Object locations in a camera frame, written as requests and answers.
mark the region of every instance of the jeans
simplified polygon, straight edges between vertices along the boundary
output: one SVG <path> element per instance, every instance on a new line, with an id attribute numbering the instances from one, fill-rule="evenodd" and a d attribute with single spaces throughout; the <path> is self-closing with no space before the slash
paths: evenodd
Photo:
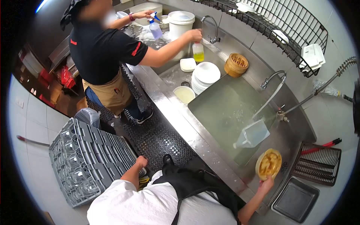
<path id="1" fill-rule="evenodd" d="M 85 90 L 85 95 L 93 102 L 95 102 L 96 104 L 104 107 L 104 105 L 100 102 L 98 96 L 95 94 L 95 92 L 90 88 L 87 87 L 87 89 Z M 141 120 L 143 119 L 143 114 L 142 112 L 140 112 L 139 107 L 138 107 L 138 102 L 136 101 L 136 99 L 134 98 L 134 96 L 132 96 L 132 101 L 130 102 L 130 104 L 125 107 L 125 109 L 130 113 L 130 115 L 132 117 L 134 117 L 135 119 Z"/>

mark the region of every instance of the black polo shirt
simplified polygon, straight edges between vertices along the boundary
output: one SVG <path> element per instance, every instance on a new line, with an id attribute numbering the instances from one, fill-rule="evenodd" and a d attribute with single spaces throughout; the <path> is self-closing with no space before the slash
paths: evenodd
<path id="1" fill-rule="evenodd" d="M 76 22 L 70 33 L 70 54 L 80 76 L 90 84 L 111 81 L 120 64 L 137 65 L 148 47 L 118 29 L 104 30 L 98 22 Z"/>

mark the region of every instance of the red stripe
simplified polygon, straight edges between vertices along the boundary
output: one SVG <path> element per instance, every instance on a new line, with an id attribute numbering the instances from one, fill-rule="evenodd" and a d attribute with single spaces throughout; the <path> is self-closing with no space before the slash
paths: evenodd
<path id="1" fill-rule="evenodd" d="M 77 45 L 77 42 L 73 41 L 72 39 L 70 39 L 70 43 Z"/>
<path id="2" fill-rule="evenodd" d="M 138 49 L 140 48 L 140 42 L 138 43 L 138 46 L 135 48 L 135 50 L 132 52 L 132 56 L 135 56 L 136 55 L 136 53 L 138 52 Z"/>

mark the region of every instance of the gray dish rack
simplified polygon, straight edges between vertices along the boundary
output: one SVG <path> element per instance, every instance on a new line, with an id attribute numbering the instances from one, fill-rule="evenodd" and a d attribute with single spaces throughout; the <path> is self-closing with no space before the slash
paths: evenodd
<path id="1" fill-rule="evenodd" d="M 118 180 L 137 156 L 122 136 L 71 118 L 49 148 L 60 190 L 71 207 L 89 203 Z M 139 177 L 144 176 L 143 168 Z"/>

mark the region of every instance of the person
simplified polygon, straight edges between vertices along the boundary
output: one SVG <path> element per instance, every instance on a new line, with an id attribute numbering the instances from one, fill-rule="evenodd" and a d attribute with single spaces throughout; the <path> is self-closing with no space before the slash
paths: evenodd
<path id="1" fill-rule="evenodd" d="M 72 0 L 60 25 L 73 24 L 69 47 L 71 57 L 83 79 L 86 94 L 92 92 L 101 105 L 119 118 L 126 109 L 142 124 L 153 114 L 152 108 L 141 112 L 121 75 L 121 63 L 160 67 L 174 58 L 186 45 L 202 39 L 200 30 L 189 30 L 177 40 L 158 50 L 136 41 L 119 29 L 135 19 L 151 18 L 154 11 L 133 13 L 104 25 L 112 0 Z"/>
<path id="2" fill-rule="evenodd" d="M 243 224 L 259 207 L 273 187 L 271 176 L 262 182 L 255 196 L 239 206 L 239 197 L 219 179 L 212 181 L 174 165 L 170 155 L 163 158 L 162 170 L 152 180 L 139 188 L 139 171 L 146 167 L 144 156 L 121 177 L 115 180 L 103 194 L 97 197 L 87 211 L 90 225 L 118 224 Z"/>

